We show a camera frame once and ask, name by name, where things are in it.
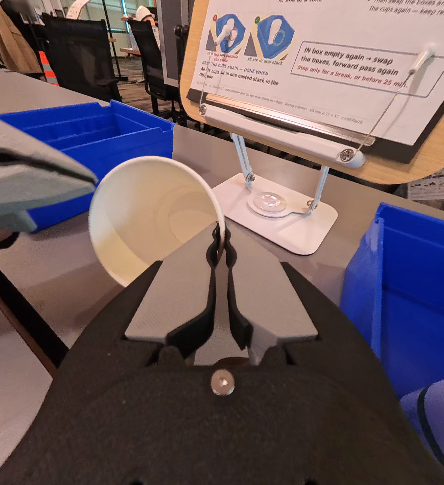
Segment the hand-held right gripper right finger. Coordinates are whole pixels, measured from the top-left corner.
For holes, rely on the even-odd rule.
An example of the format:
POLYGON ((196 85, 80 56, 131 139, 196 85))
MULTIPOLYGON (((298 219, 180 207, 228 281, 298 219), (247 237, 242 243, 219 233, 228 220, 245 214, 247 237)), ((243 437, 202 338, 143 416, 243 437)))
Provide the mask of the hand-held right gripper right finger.
POLYGON ((314 340, 317 329, 283 264, 237 227, 225 233, 231 335, 259 365, 269 348, 314 340))

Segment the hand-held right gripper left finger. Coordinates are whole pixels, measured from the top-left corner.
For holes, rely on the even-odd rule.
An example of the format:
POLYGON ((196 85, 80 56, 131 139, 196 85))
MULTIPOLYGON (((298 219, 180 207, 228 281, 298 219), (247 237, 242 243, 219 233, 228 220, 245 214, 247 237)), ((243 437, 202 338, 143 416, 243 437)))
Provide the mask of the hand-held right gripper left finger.
POLYGON ((129 323, 130 341, 176 347, 190 357, 212 335, 219 223, 212 223, 164 258, 129 323))

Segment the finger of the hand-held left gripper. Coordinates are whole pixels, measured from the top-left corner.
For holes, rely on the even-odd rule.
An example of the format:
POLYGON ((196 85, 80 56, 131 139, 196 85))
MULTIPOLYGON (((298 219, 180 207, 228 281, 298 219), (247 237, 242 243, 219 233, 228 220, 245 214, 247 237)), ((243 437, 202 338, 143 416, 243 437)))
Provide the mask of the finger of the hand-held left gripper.
POLYGON ((28 210, 92 193, 97 177, 73 159, 48 154, 0 152, 0 229, 37 228, 28 210))
POLYGON ((95 174, 73 158, 0 120, 0 166, 24 165, 86 183, 95 174))

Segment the blue plastic bin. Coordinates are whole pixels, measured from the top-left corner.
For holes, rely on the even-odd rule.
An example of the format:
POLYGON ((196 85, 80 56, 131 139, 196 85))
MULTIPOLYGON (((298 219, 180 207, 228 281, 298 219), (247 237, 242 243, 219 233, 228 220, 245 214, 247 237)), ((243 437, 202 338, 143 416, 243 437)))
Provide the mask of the blue plastic bin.
POLYGON ((444 379, 444 221, 381 203, 347 265, 340 309, 399 398, 444 379))
POLYGON ((4 113, 0 120, 73 158, 99 181, 133 158, 172 158, 175 124, 115 100, 4 113))

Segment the white paper cup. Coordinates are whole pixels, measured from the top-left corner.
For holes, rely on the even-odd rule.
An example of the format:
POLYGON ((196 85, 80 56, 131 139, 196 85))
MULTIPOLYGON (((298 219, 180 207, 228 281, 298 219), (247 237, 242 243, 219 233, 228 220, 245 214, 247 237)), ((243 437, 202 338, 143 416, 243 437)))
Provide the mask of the white paper cup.
POLYGON ((444 379, 400 399, 421 442, 444 469, 444 379))
POLYGON ((159 156, 112 169, 96 188, 88 213, 97 259, 122 287, 207 227, 218 229, 220 256, 226 223, 214 192, 192 168, 159 156))

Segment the orange traffic cone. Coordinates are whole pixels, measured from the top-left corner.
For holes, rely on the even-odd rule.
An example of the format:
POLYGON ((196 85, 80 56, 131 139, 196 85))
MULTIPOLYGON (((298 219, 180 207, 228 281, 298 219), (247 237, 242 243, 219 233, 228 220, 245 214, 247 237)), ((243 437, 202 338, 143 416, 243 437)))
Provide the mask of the orange traffic cone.
POLYGON ((46 81, 54 86, 60 87, 57 77, 49 63, 47 55, 43 51, 38 51, 46 81))

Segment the wooden document stand white base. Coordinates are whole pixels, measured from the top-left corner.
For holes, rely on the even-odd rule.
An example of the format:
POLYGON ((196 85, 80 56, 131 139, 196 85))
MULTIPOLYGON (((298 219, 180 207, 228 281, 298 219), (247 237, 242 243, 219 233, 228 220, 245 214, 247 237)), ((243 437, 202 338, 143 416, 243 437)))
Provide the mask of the wooden document stand white base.
MULTIPOLYGON (((400 184, 422 179, 444 167, 444 117, 410 164, 400 164, 369 153, 342 151, 363 163, 359 168, 340 166, 314 154, 286 148, 260 135, 232 132, 219 122, 200 115, 199 102, 188 99, 195 73, 201 34, 209 1, 195 1, 189 26, 188 50, 181 77, 182 101, 195 119, 228 131, 235 144, 241 172, 215 187, 226 217, 297 255, 310 255, 319 248, 337 219, 334 208, 320 201, 329 170, 335 169, 377 184, 400 184)), ((376 121, 397 99, 401 89, 376 121)))

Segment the tan coat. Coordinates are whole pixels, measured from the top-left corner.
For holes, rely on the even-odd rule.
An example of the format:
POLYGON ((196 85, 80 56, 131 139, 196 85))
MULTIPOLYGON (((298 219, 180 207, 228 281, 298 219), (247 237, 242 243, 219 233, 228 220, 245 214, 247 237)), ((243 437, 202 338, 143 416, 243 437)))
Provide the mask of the tan coat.
POLYGON ((1 6, 0 59, 9 71, 43 75, 42 66, 33 49, 1 6))

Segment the black office chair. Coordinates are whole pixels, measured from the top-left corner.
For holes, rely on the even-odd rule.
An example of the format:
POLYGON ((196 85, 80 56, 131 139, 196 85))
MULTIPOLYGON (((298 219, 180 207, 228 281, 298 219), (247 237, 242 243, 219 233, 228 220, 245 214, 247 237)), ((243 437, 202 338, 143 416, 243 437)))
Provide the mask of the black office chair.
POLYGON ((48 59, 60 87, 98 100, 122 102, 105 20, 73 20, 44 13, 48 59))
POLYGON ((177 88, 164 82, 162 54, 155 39, 152 24, 149 21, 133 19, 128 23, 140 52, 145 91, 151 97, 153 114, 176 120, 175 102, 179 101, 180 96, 177 88), (169 101, 170 110, 160 112, 158 100, 169 101))

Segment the grey monitor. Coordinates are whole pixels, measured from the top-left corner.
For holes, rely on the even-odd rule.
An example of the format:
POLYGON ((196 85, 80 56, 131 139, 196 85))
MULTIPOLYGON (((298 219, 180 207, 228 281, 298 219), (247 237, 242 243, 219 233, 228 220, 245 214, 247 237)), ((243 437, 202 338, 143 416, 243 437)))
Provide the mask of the grey monitor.
POLYGON ((156 1, 164 83, 179 88, 175 28, 189 25, 189 1, 156 1))

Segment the printed paper sheet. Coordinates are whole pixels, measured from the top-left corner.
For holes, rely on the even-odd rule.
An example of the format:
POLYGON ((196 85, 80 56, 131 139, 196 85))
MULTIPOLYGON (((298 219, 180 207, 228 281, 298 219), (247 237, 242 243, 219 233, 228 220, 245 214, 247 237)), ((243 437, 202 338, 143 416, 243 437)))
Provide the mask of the printed paper sheet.
POLYGON ((444 200, 444 167, 422 179, 407 183, 407 198, 413 201, 444 200))

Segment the printed instruction sheet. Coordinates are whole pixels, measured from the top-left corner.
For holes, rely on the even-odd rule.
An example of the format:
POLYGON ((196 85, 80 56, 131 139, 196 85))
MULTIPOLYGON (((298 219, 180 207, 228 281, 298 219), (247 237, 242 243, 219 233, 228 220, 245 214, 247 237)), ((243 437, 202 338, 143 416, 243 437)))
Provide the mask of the printed instruction sheet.
POLYGON ((444 1, 209 1, 191 89, 413 145, 444 102, 444 1))

